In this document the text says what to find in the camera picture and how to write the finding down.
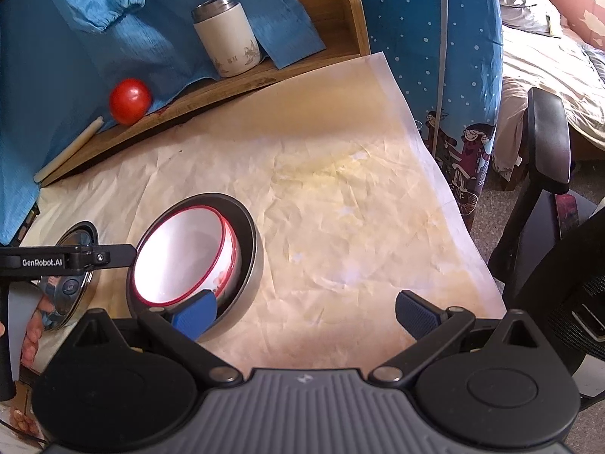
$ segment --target chair armrest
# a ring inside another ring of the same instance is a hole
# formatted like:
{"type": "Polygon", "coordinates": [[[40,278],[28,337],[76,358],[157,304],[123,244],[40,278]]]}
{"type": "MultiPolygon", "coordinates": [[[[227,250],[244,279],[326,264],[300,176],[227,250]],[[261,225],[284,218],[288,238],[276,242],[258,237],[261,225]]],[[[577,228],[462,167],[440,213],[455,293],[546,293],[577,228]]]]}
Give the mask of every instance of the chair armrest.
{"type": "Polygon", "coordinates": [[[504,283],[513,270],[521,232],[542,191],[565,194],[569,190],[571,148],[561,98],[532,87],[527,93],[523,128],[527,131],[529,178],[523,183],[500,241],[488,261],[492,276],[504,283]]]}
{"type": "Polygon", "coordinates": [[[527,128],[529,180],[545,191],[565,194],[569,190],[571,147],[563,101],[532,87],[527,93],[523,122],[527,128]]]}

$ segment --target white thermos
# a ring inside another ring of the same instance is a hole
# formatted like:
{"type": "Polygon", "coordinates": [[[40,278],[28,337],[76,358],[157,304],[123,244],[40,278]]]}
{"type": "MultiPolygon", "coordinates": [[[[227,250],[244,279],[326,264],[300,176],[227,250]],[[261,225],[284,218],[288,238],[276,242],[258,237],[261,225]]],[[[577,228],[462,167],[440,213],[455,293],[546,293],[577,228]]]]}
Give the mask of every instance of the white thermos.
{"type": "Polygon", "coordinates": [[[237,0],[210,0],[196,7],[197,35],[222,77],[233,77],[261,61],[258,43],[237,0]]]}

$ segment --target blue gripper pad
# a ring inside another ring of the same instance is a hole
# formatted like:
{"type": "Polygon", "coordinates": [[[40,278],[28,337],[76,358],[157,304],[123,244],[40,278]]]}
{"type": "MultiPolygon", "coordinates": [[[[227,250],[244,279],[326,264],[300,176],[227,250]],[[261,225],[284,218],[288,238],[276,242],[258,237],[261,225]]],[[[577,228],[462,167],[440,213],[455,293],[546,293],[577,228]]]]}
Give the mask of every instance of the blue gripper pad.
{"type": "Polygon", "coordinates": [[[415,339],[421,339],[443,322],[445,312],[409,290],[395,301],[397,322],[415,339]]]}
{"type": "Polygon", "coordinates": [[[202,290],[168,313],[170,323],[189,339],[196,341],[217,318],[217,299],[210,290],[202,290]]]}

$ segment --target office chair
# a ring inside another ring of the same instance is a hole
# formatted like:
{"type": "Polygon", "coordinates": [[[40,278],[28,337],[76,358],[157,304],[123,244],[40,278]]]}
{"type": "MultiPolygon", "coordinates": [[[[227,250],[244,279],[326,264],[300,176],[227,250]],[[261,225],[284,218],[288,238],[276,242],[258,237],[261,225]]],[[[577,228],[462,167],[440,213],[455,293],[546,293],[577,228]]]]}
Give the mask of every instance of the office chair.
{"type": "Polygon", "coordinates": [[[605,210],[569,189],[561,98],[536,87],[527,98],[529,175],[488,267],[506,308],[527,311],[553,345],[585,409],[605,399],[605,210]]]}

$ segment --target pillow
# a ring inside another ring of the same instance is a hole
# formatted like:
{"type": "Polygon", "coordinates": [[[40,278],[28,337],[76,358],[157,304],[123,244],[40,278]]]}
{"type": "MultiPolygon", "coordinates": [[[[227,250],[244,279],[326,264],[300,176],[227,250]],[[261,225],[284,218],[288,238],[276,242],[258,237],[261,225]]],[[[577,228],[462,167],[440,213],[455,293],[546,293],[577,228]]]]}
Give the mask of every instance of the pillow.
{"type": "Polygon", "coordinates": [[[562,37],[561,15],[550,0],[499,0],[502,23],[529,33],[562,37]]]}

